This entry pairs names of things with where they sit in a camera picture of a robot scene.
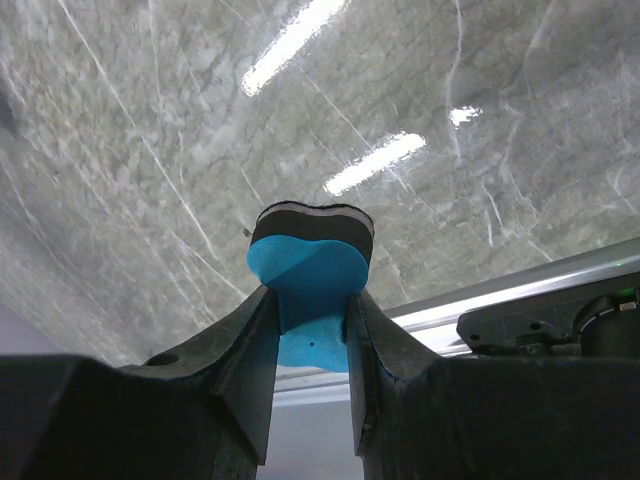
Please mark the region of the blue bone-shaped whiteboard eraser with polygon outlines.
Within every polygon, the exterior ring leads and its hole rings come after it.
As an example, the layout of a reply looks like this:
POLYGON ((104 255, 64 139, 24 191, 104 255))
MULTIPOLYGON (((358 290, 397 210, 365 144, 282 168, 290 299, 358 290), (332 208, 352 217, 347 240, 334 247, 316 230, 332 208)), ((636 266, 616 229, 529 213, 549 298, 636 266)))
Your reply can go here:
POLYGON ((278 300, 278 364, 348 371, 349 298, 367 284, 375 227, 348 204, 270 205, 256 220, 246 261, 278 300))

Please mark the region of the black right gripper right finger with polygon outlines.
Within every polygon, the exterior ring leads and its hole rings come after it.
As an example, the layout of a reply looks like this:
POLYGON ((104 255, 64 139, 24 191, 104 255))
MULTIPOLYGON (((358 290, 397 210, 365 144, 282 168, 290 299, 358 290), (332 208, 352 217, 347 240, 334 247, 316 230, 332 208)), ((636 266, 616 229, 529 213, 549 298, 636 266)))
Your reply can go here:
POLYGON ((639 365, 443 357, 367 293, 345 317, 354 450, 368 479, 635 479, 639 365))

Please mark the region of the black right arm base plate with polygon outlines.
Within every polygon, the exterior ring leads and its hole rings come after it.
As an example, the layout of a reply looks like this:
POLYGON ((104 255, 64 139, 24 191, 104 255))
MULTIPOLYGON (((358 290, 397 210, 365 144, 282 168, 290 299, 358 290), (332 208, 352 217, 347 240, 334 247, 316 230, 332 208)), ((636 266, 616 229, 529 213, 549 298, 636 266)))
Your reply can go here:
POLYGON ((607 280, 482 307, 457 333, 486 357, 639 356, 639 287, 607 280))

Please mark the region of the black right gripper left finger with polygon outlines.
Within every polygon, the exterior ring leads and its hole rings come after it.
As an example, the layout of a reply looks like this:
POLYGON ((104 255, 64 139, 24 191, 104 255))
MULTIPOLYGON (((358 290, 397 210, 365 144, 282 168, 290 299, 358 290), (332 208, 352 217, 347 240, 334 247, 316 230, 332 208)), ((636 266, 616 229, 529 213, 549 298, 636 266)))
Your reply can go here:
POLYGON ((266 460, 278 302, 258 288, 141 365, 1 360, 5 479, 252 479, 266 460))

